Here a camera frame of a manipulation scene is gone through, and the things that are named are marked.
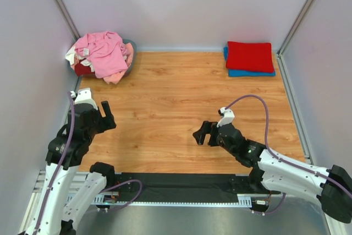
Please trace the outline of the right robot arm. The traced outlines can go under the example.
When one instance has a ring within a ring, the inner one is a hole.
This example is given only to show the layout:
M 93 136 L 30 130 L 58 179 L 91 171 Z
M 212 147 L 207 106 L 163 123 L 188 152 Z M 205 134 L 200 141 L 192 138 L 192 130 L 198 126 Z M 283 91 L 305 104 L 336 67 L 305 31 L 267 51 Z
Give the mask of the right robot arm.
M 204 121 L 193 132 L 197 144 L 220 146 L 251 169 L 247 185 L 254 193 L 263 190 L 289 194 L 319 205 L 329 217 L 351 223 L 351 177 L 337 165 L 331 168 L 309 165 L 289 158 L 264 144 L 245 138 L 232 124 L 218 126 Z

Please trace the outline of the red t shirt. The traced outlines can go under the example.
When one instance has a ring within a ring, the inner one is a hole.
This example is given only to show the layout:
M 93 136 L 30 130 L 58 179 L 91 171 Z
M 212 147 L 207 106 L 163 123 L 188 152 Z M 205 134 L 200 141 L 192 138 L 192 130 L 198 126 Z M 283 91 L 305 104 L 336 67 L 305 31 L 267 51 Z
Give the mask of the red t shirt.
M 248 72 L 274 72 L 271 43 L 228 41 L 227 48 L 226 68 Z

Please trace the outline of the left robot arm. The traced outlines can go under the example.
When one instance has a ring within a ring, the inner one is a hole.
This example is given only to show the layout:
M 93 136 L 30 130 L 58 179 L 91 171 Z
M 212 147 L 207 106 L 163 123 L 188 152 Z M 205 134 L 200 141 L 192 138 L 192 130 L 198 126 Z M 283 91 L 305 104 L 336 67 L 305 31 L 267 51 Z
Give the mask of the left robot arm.
M 112 165 L 96 162 L 71 200 L 69 189 L 96 134 L 116 128 L 109 103 L 102 110 L 87 102 L 72 103 L 68 124 L 49 143 L 40 205 L 23 234 L 76 234 L 95 196 L 116 184 Z

